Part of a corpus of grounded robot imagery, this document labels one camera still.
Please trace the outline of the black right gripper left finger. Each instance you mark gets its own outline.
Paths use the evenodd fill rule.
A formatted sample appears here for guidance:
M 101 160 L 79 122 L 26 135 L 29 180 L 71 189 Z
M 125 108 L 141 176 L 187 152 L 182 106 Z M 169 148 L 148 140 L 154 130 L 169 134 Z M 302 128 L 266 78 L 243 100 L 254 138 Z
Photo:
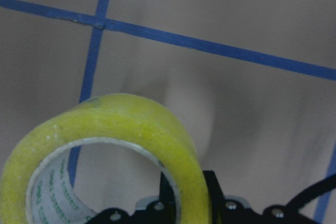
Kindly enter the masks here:
M 158 212 L 162 217 L 163 223 L 176 222 L 176 205 L 173 189 L 163 173 L 160 174 Z

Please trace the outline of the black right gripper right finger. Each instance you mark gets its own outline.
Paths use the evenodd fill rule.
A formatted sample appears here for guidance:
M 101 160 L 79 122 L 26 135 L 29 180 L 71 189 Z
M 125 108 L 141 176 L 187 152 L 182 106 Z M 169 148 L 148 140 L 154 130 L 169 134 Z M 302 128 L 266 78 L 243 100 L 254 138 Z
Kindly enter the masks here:
M 225 197 L 216 174 L 213 170 L 204 170 L 203 175 L 211 201 L 211 223 L 223 223 L 223 205 L 225 202 Z

